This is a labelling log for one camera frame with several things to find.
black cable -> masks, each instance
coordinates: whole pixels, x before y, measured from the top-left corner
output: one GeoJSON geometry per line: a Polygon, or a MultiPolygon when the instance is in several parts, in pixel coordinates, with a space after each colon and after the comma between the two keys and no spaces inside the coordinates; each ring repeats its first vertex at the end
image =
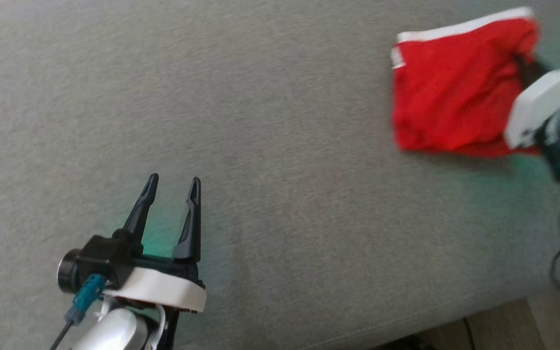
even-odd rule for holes
{"type": "Polygon", "coordinates": [[[49,350],[56,350],[57,349],[57,346],[60,345],[60,343],[62,342],[62,339],[64,339],[64,336],[66,335],[66,333],[69,332],[69,329],[72,325],[73,325],[73,321],[66,322],[66,325],[64,326],[64,328],[60,332],[60,335],[57,336],[57,338],[55,339],[55,341],[53,342],[53,345],[51,345],[51,348],[49,348],[49,350]]]}
{"type": "Polygon", "coordinates": [[[464,324],[466,325],[466,331],[468,332],[468,338],[471,341],[471,349],[476,350],[476,345],[474,343],[474,337],[473,337],[473,330],[471,330],[471,325],[468,323],[468,319],[466,317],[464,317],[464,324]]]}

gray sofa cushion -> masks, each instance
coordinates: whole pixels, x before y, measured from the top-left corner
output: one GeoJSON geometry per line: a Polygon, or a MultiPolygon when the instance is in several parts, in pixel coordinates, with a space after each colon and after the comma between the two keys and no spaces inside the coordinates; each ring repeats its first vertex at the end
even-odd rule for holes
{"type": "MultiPolygon", "coordinates": [[[[400,153],[389,125],[397,33],[517,5],[0,0],[0,348],[53,341],[59,259],[151,172],[150,253],[203,185],[209,299],[182,349],[366,348],[545,286],[541,160],[400,153]]],[[[557,62],[560,3],[531,6],[557,62]]]]}

folded garment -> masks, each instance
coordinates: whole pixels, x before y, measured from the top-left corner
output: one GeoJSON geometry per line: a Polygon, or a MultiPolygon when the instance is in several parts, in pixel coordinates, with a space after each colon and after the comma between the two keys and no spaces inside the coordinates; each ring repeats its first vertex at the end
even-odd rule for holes
{"type": "Polygon", "coordinates": [[[393,125],[402,149],[508,155],[509,112],[523,91],[519,63],[534,62],[529,7],[398,35],[392,50],[393,125]]]}

